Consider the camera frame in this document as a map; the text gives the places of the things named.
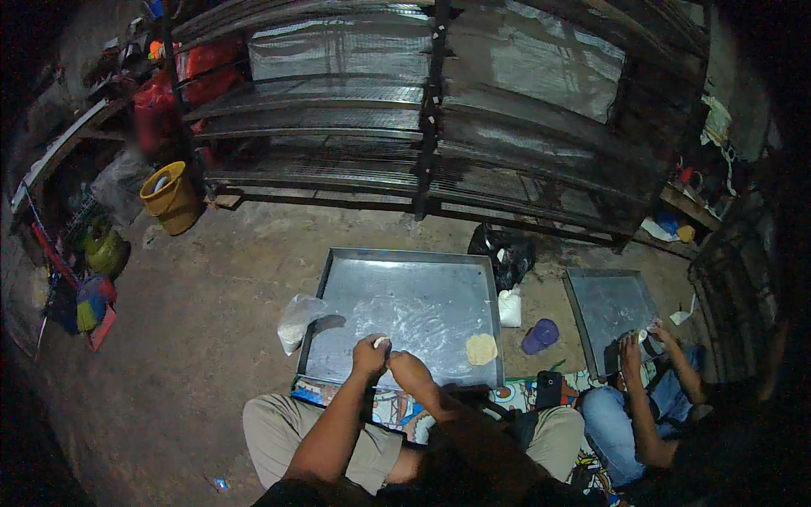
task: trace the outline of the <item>blue jeans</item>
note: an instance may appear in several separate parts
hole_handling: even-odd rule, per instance
[[[684,351],[684,355],[696,371],[700,351],[697,346]],[[664,374],[653,392],[648,395],[659,408],[659,419],[684,422],[693,406],[681,390],[679,378],[673,369]],[[614,487],[633,482],[641,478],[645,472],[645,466],[637,461],[631,419],[625,413],[624,407],[624,395],[610,386],[589,391],[580,407],[586,422],[586,436],[594,451],[603,460]],[[662,438],[673,436],[678,432],[678,428],[667,422],[657,424],[656,430]]]

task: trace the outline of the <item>metal tray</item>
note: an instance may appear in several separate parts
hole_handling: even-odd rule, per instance
[[[650,325],[659,312],[650,298],[642,273],[627,269],[567,269],[566,293],[586,365],[594,378],[620,370],[617,340],[629,331]],[[643,342],[642,362],[663,353],[654,340]]]
[[[343,382],[358,340],[386,333],[393,350],[419,357],[439,385],[504,386],[496,283],[486,256],[330,248],[316,296],[334,316],[307,330],[299,375]],[[493,335],[499,355],[472,366],[465,343],[479,333]],[[377,387],[400,388],[391,372]]]

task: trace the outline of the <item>colorful mat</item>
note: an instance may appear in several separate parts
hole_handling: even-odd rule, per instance
[[[652,363],[643,365],[642,383],[644,385],[647,385],[654,375],[655,368]],[[599,381],[592,380],[589,372],[585,370],[564,374],[560,404],[573,406],[580,393],[601,385],[603,384]],[[339,384],[300,376],[293,383],[291,394],[317,405],[327,406],[340,387]],[[503,388],[494,389],[490,392],[490,399],[507,410],[516,409],[527,412],[535,409],[537,387],[534,377],[510,378],[506,380]],[[377,390],[372,405],[371,417],[375,423],[403,432],[408,440],[418,444],[427,443],[428,429],[435,423],[434,418],[428,414],[427,410],[415,402],[411,396],[402,391],[390,389]],[[591,449],[591,446],[589,446],[585,436],[583,436],[580,453],[577,456],[572,472],[567,482],[571,483],[573,479],[576,479],[577,483],[584,483],[584,492],[590,489],[605,492],[608,495],[611,507],[628,506],[625,501],[616,495],[614,488],[611,487],[611,480],[608,478],[605,467]]]

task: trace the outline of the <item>black plastic bag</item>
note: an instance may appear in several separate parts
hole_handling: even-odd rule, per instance
[[[535,246],[527,238],[506,230],[495,230],[489,224],[476,227],[467,253],[490,257],[499,292],[521,283],[524,275],[535,266]]]

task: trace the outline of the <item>purple plastic container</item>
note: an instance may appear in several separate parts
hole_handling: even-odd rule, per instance
[[[521,341],[521,350],[527,355],[537,354],[557,342],[558,337],[560,331],[557,324],[549,319],[541,319]]]

